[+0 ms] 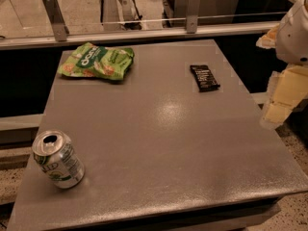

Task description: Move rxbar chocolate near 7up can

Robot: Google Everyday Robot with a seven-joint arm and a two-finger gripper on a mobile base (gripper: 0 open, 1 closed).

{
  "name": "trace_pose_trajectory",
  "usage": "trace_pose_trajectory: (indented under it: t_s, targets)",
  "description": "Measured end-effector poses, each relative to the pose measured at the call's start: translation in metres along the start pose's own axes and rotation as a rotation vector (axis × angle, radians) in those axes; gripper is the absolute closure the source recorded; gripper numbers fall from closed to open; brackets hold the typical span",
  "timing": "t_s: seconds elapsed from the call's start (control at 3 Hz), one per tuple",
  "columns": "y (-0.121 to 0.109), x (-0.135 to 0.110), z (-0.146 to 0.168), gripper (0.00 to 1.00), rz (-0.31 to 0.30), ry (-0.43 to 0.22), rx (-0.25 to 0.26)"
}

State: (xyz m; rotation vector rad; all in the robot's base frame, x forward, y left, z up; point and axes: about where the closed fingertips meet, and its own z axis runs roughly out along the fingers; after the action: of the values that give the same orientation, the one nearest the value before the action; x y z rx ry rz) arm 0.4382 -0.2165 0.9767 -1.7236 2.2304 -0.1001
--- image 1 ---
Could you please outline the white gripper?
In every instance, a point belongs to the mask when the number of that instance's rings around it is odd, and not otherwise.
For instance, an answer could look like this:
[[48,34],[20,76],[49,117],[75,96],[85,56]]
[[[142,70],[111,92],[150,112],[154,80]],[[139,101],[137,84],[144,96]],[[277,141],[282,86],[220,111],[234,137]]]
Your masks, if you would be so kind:
[[268,98],[260,124],[273,130],[308,95],[308,9],[307,0],[297,0],[275,25],[256,41],[256,46],[274,49],[279,60],[288,63],[282,72],[269,77]]

